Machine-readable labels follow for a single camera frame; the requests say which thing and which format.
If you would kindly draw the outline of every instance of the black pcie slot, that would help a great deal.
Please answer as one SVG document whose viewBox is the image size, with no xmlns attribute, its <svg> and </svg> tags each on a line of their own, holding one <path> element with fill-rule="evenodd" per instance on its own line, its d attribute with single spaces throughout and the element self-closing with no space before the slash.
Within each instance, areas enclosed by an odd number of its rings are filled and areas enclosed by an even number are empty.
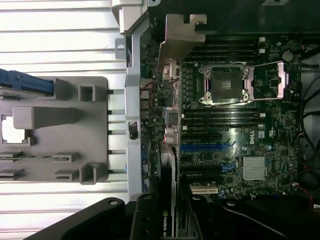
<svg viewBox="0 0 320 240">
<path fill-rule="evenodd" d="M 222 167 L 220 165 L 192 164 L 192 165 L 180 165 L 180 170 L 187 171 L 188 173 L 190 173 L 191 171 L 202 171 L 202 170 L 213 171 L 213 172 L 216 171 L 217 173 L 221 173 Z"/>
<path fill-rule="evenodd" d="M 203 174 L 203 173 L 194 173 L 192 175 L 185 175 L 183 174 L 183 176 L 186 177 L 188 182 L 216 182 L 216 183 L 222 183 L 224 181 L 224 178 L 221 177 L 218 174 Z"/>
<path fill-rule="evenodd" d="M 219 140 L 219 139 L 222 139 L 222 134 L 221 135 L 197 135 L 197 134 L 186 135 L 186 134 L 183 134 L 181 136 L 181 139 L 182 140 L 188 140 L 188 139 Z"/>
<path fill-rule="evenodd" d="M 203 112 L 212 112 L 212 113 L 224 113 L 224 112 L 231 112 L 231 113 L 237 113 L 237 112 L 260 112 L 260 108 L 186 108 L 183 110 L 184 113 L 203 113 Z"/>
</svg>

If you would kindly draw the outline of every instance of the cable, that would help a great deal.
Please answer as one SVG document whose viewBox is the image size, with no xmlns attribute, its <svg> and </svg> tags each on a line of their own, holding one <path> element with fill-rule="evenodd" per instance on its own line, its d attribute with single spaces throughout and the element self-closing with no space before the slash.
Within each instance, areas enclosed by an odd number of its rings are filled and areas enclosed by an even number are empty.
<svg viewBox="0 0 320 240">
<path fill-rule="evenodd" d="M 320 47 L 314 48 L 312 50 L 306 51 L 301 54 L 301 60 L 310 59 L 313 56 L 320 54 Z"/>
<path fill-rule="evenodd" d="M 318 69 L 318 68 L 320 68 L 320 64 L 301 63 L 301 67 L 306 68 L 306 69 Z"/>
<path fill-rule="evenodd" d="M 148 84 L 146 84 L 146 85 L 140 90 L 140 95 L 142 94 L 143 91 L 146 90 L 146 88 L 147 88 L 150 84 L 152 84 L 152 82 L 149 82 Z"/>
<path fill-rule="evenodd" d="M 310 115 L 320 115 L 320 111 L 309 111 L 303 115 L 303 118 L 305 119 L 306 117 Z"/>
<path fill-rule="evenodd" d="M 317 91 L 315 91 L 310 97 L 308 97 L 305 101 L 303 101 L 300 105 L 300 125 L 301 125 L 301 131 L 304 132 L 304 138 L 305 140 L 308 142 L 309 146 L 311 146 L 312 150 L 314 151 L 314 153 L 316 154 L 316 158 L 318 159 L 318 161 L 320 162 L 320 153 L 319 151 L 317 151 L 315 145 L 313 144 L 313 142 L 310 140 L 308 134 L 306 133 L 306 128 L 305 128 L 305 124 L 304 124 L 304 112 L 305 112 L 305 107 L 307 105 L 308 102 L 310 102 L 312 99 L 314 99 L 316 96 L 318 96 L 320 94 L 320 89 L 318 89 Z"/>
<path fill-rule="evenodd" d="M 311 195 L 307 190 L 305 190 L 304 188 L 302 188 L 301 186 L 296 185 L 296 187 L 297 187 L 298 189 L 304 191 L 304 193 L 309 196 L 310 201 L 311 201 L 309 208 L 312 208 L 312 206 L 314 205 L 314 198 L 312 197 L 312 195 Z"/>
<path fill-rule="evenodd" d="M 310 85 L 306 88 L 306 90 L 305 90 L 305 92 L 304 92 L 304 94 L 303 94 L 303 99 L 305 99 L 305 98 L 306 98 L 306 96 L 307 96 L 307 94 L 308 94 L 308 92 L 309 92 L 310 88 L 311 88 L 311 87 L 312 87 L 312 85 L 313 85 L 316 81 L 318 81 L 318 80 L 320 80 L 320 77 L 319 77 L 319 78 L 314 79 L 314 80 L 310 83 Z"/>
<path fill-rule="evenodd" d="M 296 140 L 295 140 L 295 147 L 296 147 L 296 161 L 298 162 L 298 163 L 300 163 L 301 165 L 303 165 L 303 166 L 307 166 L 307 164 L 306 163 L 304 163 L 304 162 L 302 162 L 302 156 L 301 156 L 301 152 L 300 152 L 300 150 L 299 150 L 299 145 L 300 145 L 300 141 L 299 141 L 299 139 L 301 138 L 301 137 L 303 137 L 305 135 L 305 133 L 304 132 L 300 132 L 299 134 L 298 134 L 298 136 L 296 137 Z"/>
</svg>

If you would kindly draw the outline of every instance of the white ribbed surface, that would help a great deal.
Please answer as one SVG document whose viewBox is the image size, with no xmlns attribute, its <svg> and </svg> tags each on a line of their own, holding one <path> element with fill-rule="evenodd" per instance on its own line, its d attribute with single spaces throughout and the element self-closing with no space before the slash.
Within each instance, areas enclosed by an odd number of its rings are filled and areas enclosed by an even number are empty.
<svg viewBox="0 0 320 240">
<path fill-rule="evenodd" d="M 34 76 L 102 76 L 108 88 L 109 167 L 126 164 L 126 62 L 115 59 L 122 38 L 109 0 L 0 0 L 0 68 Z M 41 183 L 0 181 L 0 240 L 23 239 L 107 197 L 128 201 L 127 175 L 108 182 Z"/>
<path fill-rule="evenodd" d="M 244 156 L 242 177 L 244 180 L 265 180 L 267 169 L 265 157 L 263 156 Z"/>
</svg>

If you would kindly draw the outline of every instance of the pcie slot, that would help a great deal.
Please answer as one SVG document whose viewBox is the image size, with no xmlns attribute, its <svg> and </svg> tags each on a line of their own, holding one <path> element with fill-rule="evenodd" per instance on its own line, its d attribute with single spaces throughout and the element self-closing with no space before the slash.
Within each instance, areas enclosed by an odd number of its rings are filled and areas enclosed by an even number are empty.
<svg viewBox="0 0 320 240">
<path fill-rule="evenodd" d="M 192 194 L 218 194 L 219 189 L 216 186 L 192 186 L 190 185 Z"/>
<path fill-rule="evenodd" d="M 185 174 L 186 179 L 189 183 L 196 182 L 216 182 L 218 184 L 224 181 L 224 178 L 221 176 L 221 172 L 193 172 Z"/>
<path fill-rule="evenodd" d="M 181 151 L 200 152 L 206 150 L 222 151 L 229 147 L 227 144 L 181 144 Z"/>
<path fill-rule="evenodd" d="M 183 134 L 181 135 L 182 140 L 188 140 L 188 139 L 198 139 L 198 140 L 205 140 L 205 139 L 210 139 L 210 140 L 218 140 L 222 139 L 222 134 Z"/>
<path fill-rule="evenodd" d="M 181 171 L 222 171 L 221 165 L 180 165 Z"/>
</svg>

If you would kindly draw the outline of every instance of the chipset heatsink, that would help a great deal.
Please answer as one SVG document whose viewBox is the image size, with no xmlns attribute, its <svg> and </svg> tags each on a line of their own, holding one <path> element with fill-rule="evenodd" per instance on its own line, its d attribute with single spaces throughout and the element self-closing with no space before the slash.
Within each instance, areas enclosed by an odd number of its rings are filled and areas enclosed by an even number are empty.
<svg viewBox="0 0 320 240">
<path fill-rule="evenodd" d="M 264 156 L 244 156 L 242 178 L 246 181 L 266 180 L 267 168 Z"/>
</svg>

